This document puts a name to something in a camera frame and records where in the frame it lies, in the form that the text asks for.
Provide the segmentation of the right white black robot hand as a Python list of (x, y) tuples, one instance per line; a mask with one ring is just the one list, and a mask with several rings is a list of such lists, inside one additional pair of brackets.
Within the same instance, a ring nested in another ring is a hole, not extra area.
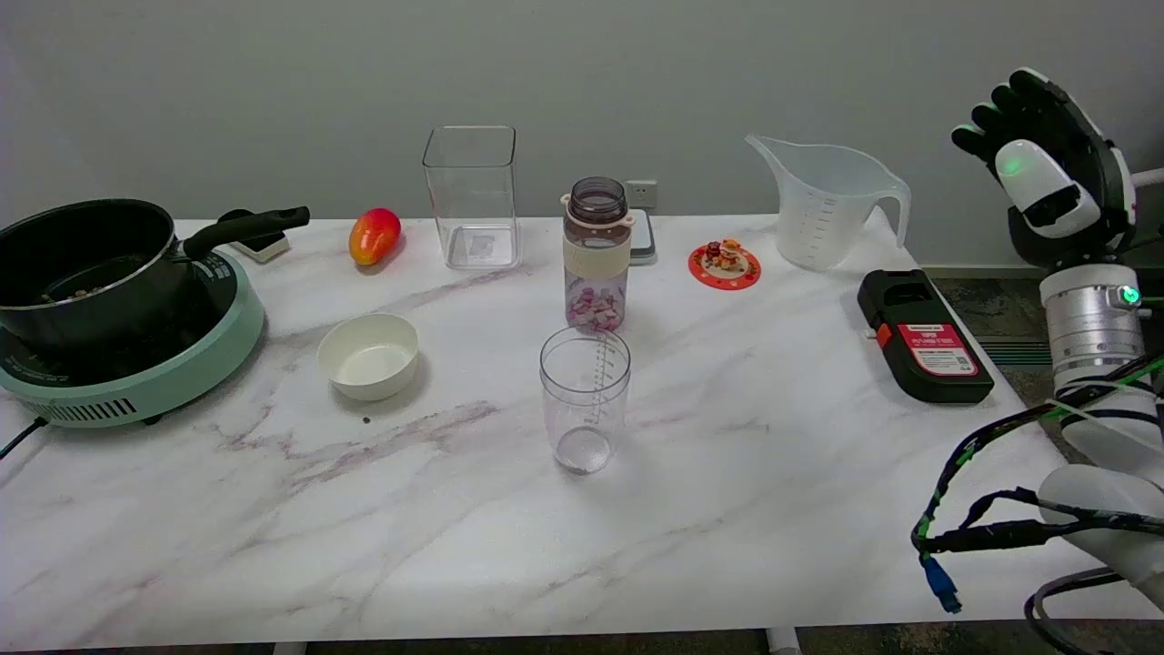
[(1114, 264), (1138, 235), (1122, 150), (1039, 71), (1016, 69), (949, 137), (1008, 195), (1009, 236), (1027, 264), (1051, 272)]

